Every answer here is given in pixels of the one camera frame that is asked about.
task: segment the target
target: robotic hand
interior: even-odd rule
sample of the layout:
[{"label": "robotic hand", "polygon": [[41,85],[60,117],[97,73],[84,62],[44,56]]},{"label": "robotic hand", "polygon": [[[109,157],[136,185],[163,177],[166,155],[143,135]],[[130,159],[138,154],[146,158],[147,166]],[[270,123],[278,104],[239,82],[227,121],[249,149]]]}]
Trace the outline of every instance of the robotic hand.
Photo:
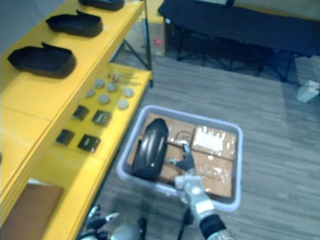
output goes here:
[{"label": "robotic hand", "polygon": [[235,240],[207,195],[202,178],[196,175],[195,162],[190,147],[183,145],[184,159],[168,161],[185,171],[185,175],[175,177],[175,188],[184,190],[190,211],[206,240]]}]

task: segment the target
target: brown cardboard panel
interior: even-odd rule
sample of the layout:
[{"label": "brown cardboard panel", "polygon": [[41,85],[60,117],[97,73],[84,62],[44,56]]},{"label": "brown cardboard panel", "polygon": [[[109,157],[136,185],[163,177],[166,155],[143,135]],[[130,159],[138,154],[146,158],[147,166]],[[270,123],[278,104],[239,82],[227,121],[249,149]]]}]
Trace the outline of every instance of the brown cardboard panel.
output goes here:
[{"label": "brown cardboard panel", "polygon": [[231,161],[221,157],[192,151],[196,173],[202,176],[203,187],[209,194],[231,197],[232,167]]},{"label": "brown cardboard panel", "polygon": [[141,135],[145,133],[147,126],[157,118],[163,119],[169,129],[169,136],[167,141],[168,143],[177,146],[182,146],[183,143],[187,143],[188,145],[191,144],[192,136],[196,127],[195,125],[154,113],[150,113],[147,116],[147,119],[141,131]]},{"label": "brown cardboard panel", "polygon": [[[149,43],[151,54],[154,56],[166,55],[166,25],[162,23],[149,23]],[[141,21],[137,21],[130,29],[125,39],[136,50],[137,53],[145,54],[146,47],[144,36],[142,34],[143,27]]]},{"label": "brown cardboard panel", "polygon": [[191,149],[224,159],[236,158],[237,136],[220,129],[197,126],[194,132]]},{"label": "brown cardboard panel", "polygon": [[1,228],[2,240],[40,240],[63,189],[27,184]]}]

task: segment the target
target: gray carpet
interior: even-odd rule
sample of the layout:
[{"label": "gray carpet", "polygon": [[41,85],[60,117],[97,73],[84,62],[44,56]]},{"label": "gray carpet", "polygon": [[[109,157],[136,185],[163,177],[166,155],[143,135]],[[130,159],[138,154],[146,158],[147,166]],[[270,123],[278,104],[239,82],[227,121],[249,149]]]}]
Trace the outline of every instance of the gray carpet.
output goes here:
[{"label": "gray carpet", "polygon": [[[124,52],[116,62],[138,66]],[[156,104],[230,121],[243,130],[241,204],[233,212],[218,211],[236,238],[320,240],[319,97],[301,103],[291,84],[164,57],[154,58],[153,68],[154,88],[139,109]],[[120,212],[106,229],[144,216],[146,240],[175,240],[186,206],[117,176],[127,137],[95,201],[103,214]]]}]

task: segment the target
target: yellow shelf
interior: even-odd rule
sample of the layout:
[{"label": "yellow shelf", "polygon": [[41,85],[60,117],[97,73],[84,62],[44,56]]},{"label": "yellow shelf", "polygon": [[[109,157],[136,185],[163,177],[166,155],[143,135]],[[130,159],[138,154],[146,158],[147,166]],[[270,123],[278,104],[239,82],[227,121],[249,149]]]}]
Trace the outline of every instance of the yellow shelf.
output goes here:
[{"label": "yellow shelf", "polygon": [[[43,235],[44,240],[72,240],[76,237],[151,76],[150,71],[110,63],[98,74],[106,83],[109,81],[107,72],[132,73],[131,81],[139,85],[128,85],[134,89],[134,96],[126,98],[129,107],[125,110],[118,109],[115,104],[118,99],[123,98],[123,84],[118,83],[118,91],[112,94],[105,88],[95,89],[94,97],[85,98],[80,103],[89,110],[84,120],[71,118],[66,124],[65,129],[75,133],[68,147],[54,144],[32,174],[33,178],[64,188]],[[98,104],[100,94],[109,94],[111,102],[106,105]],[[95,125],[91,121],[97,110],[111,113],[107,126]],[[77,147],[84,134],[101,140],[95,153],[88,153]]]},{"label": "yellow shelf", "polygon": [[[17,113],[12,117],[16,118],[14,121],[10,121],[11,117],[2,118],[2,143],[12,143],[10,149],[16,152],[23,148],[20,154],[11,155],[6,146],[1,146],[1,225],[26,186],[31,171],[144,10],[144,2],[130,1],[118,11],[108,11],[69,0],[50,16],[76,14],[76,10],[100,16],[102,32],[93,38],[73,36],[54,32],[42,21],[1,56],[1,109]],[[68,77],[36,76],[15,69],[7,60],[12,51],[40,46],[41,42],[72,50],[76,67]],[[24,144],[21,138],[28,134],[32,137]]]}]

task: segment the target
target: small metal component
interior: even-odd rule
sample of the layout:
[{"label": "small metal component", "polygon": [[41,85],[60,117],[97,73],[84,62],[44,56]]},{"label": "small metal component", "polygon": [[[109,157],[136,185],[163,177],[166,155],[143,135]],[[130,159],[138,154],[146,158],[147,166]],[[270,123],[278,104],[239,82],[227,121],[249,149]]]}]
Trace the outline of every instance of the small metal component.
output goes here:
[{"label": "small metal component", "polygon": [[75,134],[72,131],[62,129],[59,136],[56,138],[55,143],[68,146],[74,136]]},{"label": "small metal component", "polygon": [[96,91],[93,88],[90,88],[89,91],[86,93],[86,98],[92,98],[96,94]]},{"label": "small metal component", "polygon": [[172,165],[177,165],[178,162],[180,162],[181,160],[178,158],[165,158],[164,162],[167,164],[172,164]]},{"label": "small metal component", "polygon": [[72,116],[82,121],[88,112],[89,110],[85,106],[79,105]]},{"label": "small metal component", "polygon": [[118,212],[113,212],[113,213],[107,215],[107,216],[105,217],[106,223],[114,220],[114,219],[117,218],[119,215],[120,215],[120,213],[118,213]]},{"label": "small metal component", "polygon": [[102,78],[97,78],[94,82],[96,89],[102,89],[105,86],[105,81]]},{"label": "small metal component", "polygon": [[96,216],[99,211],[100,211],[100,206],[99,205],[93,206],[91,208],[89,214],[88,214],[88,219],[93,218],[94,216]]},{"label": "small metal component", "polygon": [[92,121],[95,124],[107,126],[110,118],[111,118],[110,112],[98,110],[98,111],[96,111],[95,115],[93,116]]},{"label": "small metal component", "polygon": [[135,91],[131,87],[124,87],[123,88],[123,95],[126,98],[131,98],[135,94]]},{"label": "small metal component", "polygon": [[100,143],[100,139],[95,136],[85,134],[78,144],[78,148],[94,153]]},{"label": "small metal component", "polygon": [[110,102],[110,97],[108,94],[101,94],[100,96],[98,96],[97,100],[100,104],[107,104]]},{"label": "small metal component", "polygon": [[117,86],[117,84],[116,84],[115,82],[109,82],[109,83],[106,85],[106,89],[107,89],[109,92],[113,93],[113,92],[115,92],[115,91],[118,90],[118,86]]},{"label": "small metal component", "polygon": [[116,103],[117,107],[119,109],[126,109],[129,106],[129,103],[126,99],[119,99],[119,101]]}]

